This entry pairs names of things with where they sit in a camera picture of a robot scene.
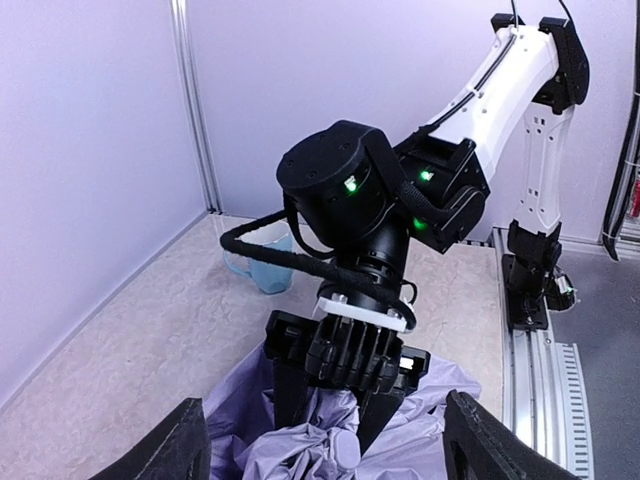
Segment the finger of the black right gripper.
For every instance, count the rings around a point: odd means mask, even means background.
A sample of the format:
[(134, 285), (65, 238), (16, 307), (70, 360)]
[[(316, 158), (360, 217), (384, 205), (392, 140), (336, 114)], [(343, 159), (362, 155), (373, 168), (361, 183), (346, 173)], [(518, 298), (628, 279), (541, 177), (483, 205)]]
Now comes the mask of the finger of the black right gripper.
[(393, 388), (384, 392), (356, 391), (359, 425), (356, 435), (360, 452), (365, 453), (394, 416), (405, 398), (403, 390)]
[(282, 359), (273, 362), (275, 427), (293, 427), (303, 421), (307, 405), (309, 375), (298, 365)]

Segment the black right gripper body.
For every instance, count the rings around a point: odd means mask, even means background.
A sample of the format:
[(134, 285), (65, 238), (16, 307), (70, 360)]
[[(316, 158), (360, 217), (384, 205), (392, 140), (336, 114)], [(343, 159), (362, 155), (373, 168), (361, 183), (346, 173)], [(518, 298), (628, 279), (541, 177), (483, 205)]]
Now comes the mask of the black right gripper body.
[(387, 394), (411, 393), (428, 372), (430, 354), (397, 333), (364, 321), (328, 315), (320, 321), (281, 310), (266, 325), (264, 352), (277, 386), (309, 386)]

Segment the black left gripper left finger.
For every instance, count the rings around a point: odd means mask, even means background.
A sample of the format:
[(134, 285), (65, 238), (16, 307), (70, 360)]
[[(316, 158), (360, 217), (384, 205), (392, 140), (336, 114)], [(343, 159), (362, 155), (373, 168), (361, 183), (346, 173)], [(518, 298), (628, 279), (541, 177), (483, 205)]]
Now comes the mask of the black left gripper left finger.
[(186, 398), (92, 479), (209, 479), (211, 443), (201, 398)]

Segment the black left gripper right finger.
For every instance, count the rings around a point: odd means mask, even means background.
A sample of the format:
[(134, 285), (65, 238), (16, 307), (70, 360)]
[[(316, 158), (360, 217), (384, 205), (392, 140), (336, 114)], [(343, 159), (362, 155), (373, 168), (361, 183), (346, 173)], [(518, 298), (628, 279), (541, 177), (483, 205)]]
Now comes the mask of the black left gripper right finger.
[(466, 392), (446, 397), (443, 448), (449, 479), (574, 479), (518, 439)]

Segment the lilac umbrella with black lining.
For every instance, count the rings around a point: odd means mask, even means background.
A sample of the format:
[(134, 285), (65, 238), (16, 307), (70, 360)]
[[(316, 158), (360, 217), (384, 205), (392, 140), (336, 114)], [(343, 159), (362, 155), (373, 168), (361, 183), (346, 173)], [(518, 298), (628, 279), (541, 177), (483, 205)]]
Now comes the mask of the lilac umbrella with black lining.
[(273, 385), (272, 363), (256, 346), (206, 399), (210, 478), (444, 479), (446, 396), (482, 390), (459, 365), (433, 357), (417, 391), (362, 452), (350, 391), (313, 388), (301, 424), (276, 428)]

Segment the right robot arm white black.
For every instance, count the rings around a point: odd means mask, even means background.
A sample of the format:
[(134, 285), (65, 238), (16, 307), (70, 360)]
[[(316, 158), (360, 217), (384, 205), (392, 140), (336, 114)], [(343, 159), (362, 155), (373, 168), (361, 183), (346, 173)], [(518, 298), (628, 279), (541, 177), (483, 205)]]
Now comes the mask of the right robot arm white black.
[(319, 320), (274, 314), (278, 427), (301, 422), (311, 385), (352, 391), (367, 449), (427, 371), (426, 352), (399, 335), (416, 318), (400, 297), (408, 247), (444, 253), (481, 219), (508, 138), (525, 126), (527, 177), (508, 229), (502, 278), (510, 330), (544, 330), (548, 310), (572, 302), (561, 255), (559, 167), (575, 108), (589, 85), (586, 52), (570, 18), (524, 25), (492, 19), (495, 41), (469, 84), (397, 145), (378, 128), (341, 120), (292, 147), (277, 169), (283, 215), (306, 222), (320, 247), (282, 253), (317, 276)]

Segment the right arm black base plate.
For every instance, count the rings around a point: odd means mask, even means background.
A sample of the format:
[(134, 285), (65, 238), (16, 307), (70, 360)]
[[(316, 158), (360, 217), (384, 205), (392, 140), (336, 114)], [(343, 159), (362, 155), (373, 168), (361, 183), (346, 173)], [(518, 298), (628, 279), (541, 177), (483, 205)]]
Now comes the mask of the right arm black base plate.
[(512, 254), (501, 259), (506, 295), (507, 323), (511, 330), (546, 330), (549, 326), (545, 298), (542, 292), (529, 292), (529, 271), (522, 267)]

